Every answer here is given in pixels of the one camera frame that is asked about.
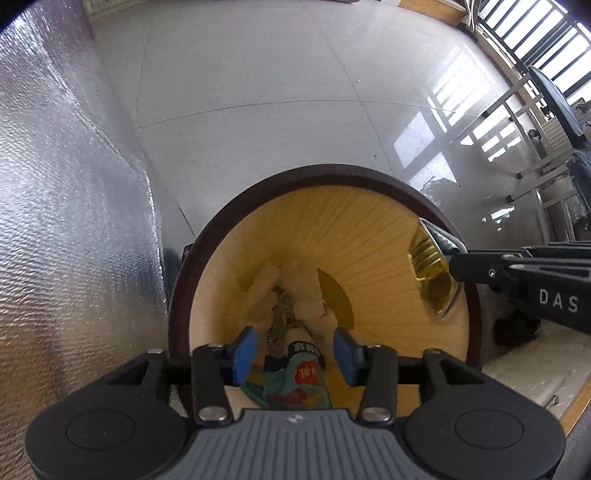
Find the blue gripper pad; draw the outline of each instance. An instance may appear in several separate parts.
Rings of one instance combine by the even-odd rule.
[[[363,365],[363,351],[359,348],[359,345],[351,343],[353,340],[351,337],[347,341],[343,336],[344,332],[346,331],[342,328],[338,328],[335,331],[333,354],[339,365],[340,372],[345,379],[345,383],[351,387],[355,387],[357,386],[359,369]]]
[[[245,330],[247,330],[248,333],[234,352],[234,385],[242,385],[246,381],[248,372],[251,370],[252,362],[254,361],[256,355],[256,331],[252,327],[247,327]]]
[[[355,423],[347,410],[245,410],[204,429],[158,480],[435,480],[387,429]]]

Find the tiled floor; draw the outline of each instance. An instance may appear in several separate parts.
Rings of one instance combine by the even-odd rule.
[[[558,395],[548,410],[560,418],[591,374],[591,339],[544,322],[534,341],[494,359],[483,371],[542,406]]]
[[[195,233],[265,177],[349,163],[423,192],[469,247],[542,242],[531,199],[505,203],[525,142],[472,124],[508,85],[458,30],[375,0],[152,0],[93,27]]]

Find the metal railing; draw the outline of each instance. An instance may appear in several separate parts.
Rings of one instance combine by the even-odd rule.
[[[558,3],[489,0],[479,17],[521,73],[538,67],[569,103],[591,99],[591,34]]]

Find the white floor tile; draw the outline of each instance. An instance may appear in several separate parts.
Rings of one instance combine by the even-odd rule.
[[[141,4],[96,20],[96,47],[125,111],[135,122],[139,77],[153,18],[153,5]]]
[[[254,0],[160,5],[145,56],[138,126],[238,105],[358,99],[304,8]]]
[[[246,106],[137,132],[195,233],[238,193],[290,168],[345,163],[391,174],[359,102]]]
[[[429,106],[439,86],[447,109],[479,115],[506,90],[479,47],[442,22],[375,0],[303,3],[362,100]]]

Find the floor seam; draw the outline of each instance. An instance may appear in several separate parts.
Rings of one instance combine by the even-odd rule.
[[[377,100],[284,100],[282,102],[260,102],[260,103],[247,103],[245,105],[234,105],[234,106],[225,106],[221,108],[214,108],[212,110],[204,110],[203,112],[194,112],[194,113],[187,113],[185,115],[179,115],[172,118],[165,118],[163,120],[158,120],[153,124],[149,125],[142,125],[141,127],[135,127],[135,129],[140,130],[142,128],[153,127],[154,125],[160,125],[165,122],[171,122],[173,120],[179,120],[181,118],[189,118],[192,116],[201,115],[203,113],[213,113],[213,112],[222,112],[224,110],[231,110],[233,108],[244,108],[249,106],[262,106],[262,105],[281,105],[283,103],[319,103],[319,102],[341,102],[341,103],[377,103],[381,105],[398,105],[398,106],[412,106],[415,108],[426,108],[429,110],[438,110],[440,112],[450,112],[450,113],[458,113],[455,110],[445,110],[443,108],[433,108],[429,105],[414,105],[412,103],[402,103],[402,102],[378,102]],[[472,115],[470,113],[463,113],[462,115],[469,116],[472,118],[480,118],[480,115]]]
[[[320,28],[320,25],[316,21],[316,19],[314,18],[314,15],[312,15],[312,12],[310,12],[310,10],[304,4],[304,2],[302,2],[301,0],[300,0],[300,2],[301,2],[302,5],[304,5],[304,8],[306,9],[306,11],[308,12],[310,18],[312,19],[312,21],[314,22],[314,24],[318,28],[318,31],[324,37],[324,40],[325,40],[326,44],[329,46],[330,50],[335,55],[336,60],[339,62],[340,67],[343,69],[343,73],[349,79],[349,83],[351,84],[351,87],[353,88],[353,91],[355,92],[355,95],[357,95],[357,98],[359,99],[359,102],[361,103],[361,108],[363,108],[363,111],[365,112],[365,116],[367,117],[367,119],[369,121],[369,124],[371,125],[371,128],[374,131],[374,134],[375,134],[375,136],[376,136],[376,138],[378,140],[379,147],[382,149],[382,153],[384,153],[384,158],[386,159],[386,163],[388,164],[388,168],[392,172],[392,176],[395,177],[396,175],[394,174],[394,169],[392,168],[392,164],[390,163],[390,159],[388,158],[388,154],[386,153],[386,149],[384,148],[384,145],[382,143],[382,140],[380,139],[380,137],[378,135],[378,131],[375,129],[375,125],[372,122],[371,117],[369,116],[368,110],[365,108],[365,105],[361,101],[361,97],[359,96],[359,92],[357,91],[357,88],[355,88],[355,84],[353,83],[353,80],[351,80],[351,77],[349,76],[349,73],[347,72],[347,70],[345,68],[345,65],[343,65],[343,62],[341,61],[341,59],[337,55],[337,52],[335,52],[335,49],[333,48],[333,46],[330,43],[329,39],[326,37],[326,34],[322,31],[322,28]]]
[[[191,226],[191,224],[189,223],[189,220],[187,220],[187,216],[184,214],[184,210],[181,208],[181,206],[178,206],[178,209],[181,211],[181,214],[183,215],[183,218],[185,219],[185,222],[187,222],[187,225],[189,226],[189,230],[191,230],[191,233],[193,234],[193,236],[195,238],[197,238],[197,235],[195,235],[195,231],[193,230],[193,227]]]
[[[146,59],[146,52],[148,51],[148,43],[150,42],[150,34],[152,33],[152,29],[154,27],[154,11],[151,12],[150,15],[150,26],[148,27],[148,34],[146,35],[146,45],[144,47],[144,55],[142,56],[142,65],[139,68],[139,81],[138,81],[138,90],[135,94],[135,117],[134,117],[134,125],[138,119],[138,106],[139,106],[139,91],[142,86],[142,74],[144,72],[144,62]]]

